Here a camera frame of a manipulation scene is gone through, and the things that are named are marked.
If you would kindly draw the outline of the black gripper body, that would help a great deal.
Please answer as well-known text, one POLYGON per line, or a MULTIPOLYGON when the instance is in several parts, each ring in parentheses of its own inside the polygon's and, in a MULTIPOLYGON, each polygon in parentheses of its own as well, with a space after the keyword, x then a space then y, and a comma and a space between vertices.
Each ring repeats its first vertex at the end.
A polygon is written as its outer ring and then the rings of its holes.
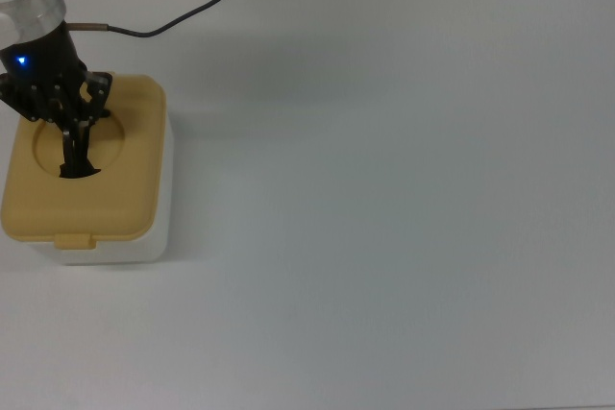
POLYGON ((1 61, 11 79, 27 88, 54 89, 59 85, 69 93, 78 93, 86 79, 86 66, 77 55, 65 21, 46 36, 2 50, 1 61))

